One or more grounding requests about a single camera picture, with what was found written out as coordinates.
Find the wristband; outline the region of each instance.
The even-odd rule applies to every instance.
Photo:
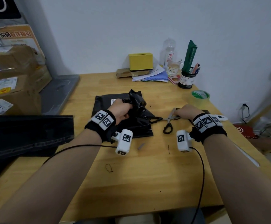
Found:
[[[190,132],[190,137],[197,142],[202,142],[212,134],[224,134],[227,136],[226,131],[220,120],[212,114],[199,114],[193,119],[193,130]]]
[[[85,129],[96,131],[102,142],[111,141],[111,136],[116,132],[116,118],[109,110],[100,110],[97,112],[88,124],[85,125]]]

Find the scissors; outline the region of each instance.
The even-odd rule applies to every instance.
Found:
[[[164,134],[170,134],[173,131],[173,126],[170,123],[171,120],[178,120],[181,117],[180,116],[174,116],[174,112],[177,110],[178,108],[173,108],[173,110],[171,111],[170,115],[167,118],[162,118],[162,117],[149,117],[149,123],[153,124],[153,123],[157,123],[159,121],[162,120],[167,120],[168,123],[167,125],[163,128],[163,133]]]

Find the black sign with white circle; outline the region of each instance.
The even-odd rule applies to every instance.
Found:
[[[19,18],[21,18],[21,14],[14,0],[0,0],[0,20]]]

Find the yellow tissue box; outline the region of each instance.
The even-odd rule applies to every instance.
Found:
[[[153,54],[150,52],[129,54],[131,71],[153,69]]]

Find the human hand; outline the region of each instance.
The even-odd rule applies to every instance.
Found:
[[[116,125],[118,125],[122,120],[129,118],[127,112],[131,108],[132,104],[123,103],[122,99],[116,99],[108,110],[116,117]]]
[[[174,115],[178,115],[184,119],[190,119],[191,121],[199,114],[204,113],[202,110],[196,108],[193,105],[187,104],[182,108],[177,109]]]

